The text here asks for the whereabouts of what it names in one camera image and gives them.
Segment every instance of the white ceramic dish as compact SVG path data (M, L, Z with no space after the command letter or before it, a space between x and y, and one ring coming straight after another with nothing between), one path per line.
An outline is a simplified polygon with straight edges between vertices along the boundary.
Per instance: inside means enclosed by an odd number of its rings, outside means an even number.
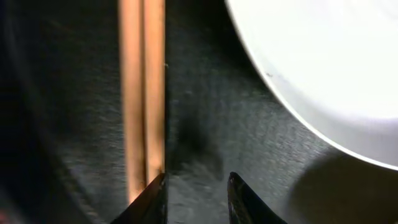
M262 79L308 129L398 170L395 0L227 0Z

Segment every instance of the chopstick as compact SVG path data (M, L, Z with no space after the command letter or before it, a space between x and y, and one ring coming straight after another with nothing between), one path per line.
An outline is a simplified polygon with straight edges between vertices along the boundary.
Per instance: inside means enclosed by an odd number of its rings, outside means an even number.
M164 172L164 0L119 0L129 203Z

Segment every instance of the white plate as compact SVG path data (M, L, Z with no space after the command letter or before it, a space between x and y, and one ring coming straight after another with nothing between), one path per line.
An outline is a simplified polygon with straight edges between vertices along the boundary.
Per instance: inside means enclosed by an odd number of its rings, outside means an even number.
M398 1L227 0L260 76L332 146L398 170Z

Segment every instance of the black table surface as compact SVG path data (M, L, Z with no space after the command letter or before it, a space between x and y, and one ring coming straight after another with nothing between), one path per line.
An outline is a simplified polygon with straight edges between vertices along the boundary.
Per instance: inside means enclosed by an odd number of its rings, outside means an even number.
M110 222L127 206L116 1L20 2L51 150ZM232 171L289 223L398 221L398 174L299 123L259 78L223 1L165 7L169 223L228 223Z

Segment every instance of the wooden chopstick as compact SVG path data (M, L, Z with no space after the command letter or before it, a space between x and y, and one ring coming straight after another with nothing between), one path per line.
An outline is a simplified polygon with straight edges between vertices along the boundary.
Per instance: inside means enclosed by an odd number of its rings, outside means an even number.
M164 172L164 0L119 0L129 203Z

